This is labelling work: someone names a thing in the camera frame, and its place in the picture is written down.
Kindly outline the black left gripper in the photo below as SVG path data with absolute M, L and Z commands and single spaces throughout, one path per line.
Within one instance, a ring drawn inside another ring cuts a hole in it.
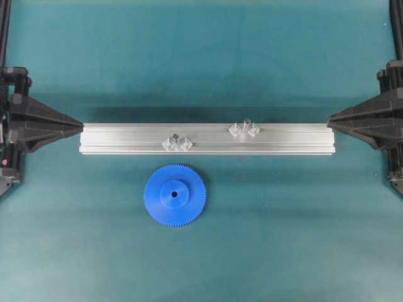
M 9 100 L 9 87 L 14 93 Z M 5 67 L 1 72 L 1 185 L 13 186 L 22 181 L 23 152 L 80 134 L 84 125 L 68 115 L 28 95 L 31 79 L 24 67 Z M 34 121 L 39 123 L 10 123 Z M 9 142 L 6 141 L 9 129 Z

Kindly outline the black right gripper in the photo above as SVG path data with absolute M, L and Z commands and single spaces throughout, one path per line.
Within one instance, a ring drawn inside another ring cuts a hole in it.
M 393 188 L 402 188 L 402 127 L 352 127 L 333 125 L 336 122 L 402 117 L 402 61 L 391 60 L 386 68 L 377 73 L 380 84 L 378 96 L 356 106 L 344 109 L 328 119 L 329 128 L 357 138 L 374 150 L 385 151 L 388 162 L 387 178 Z

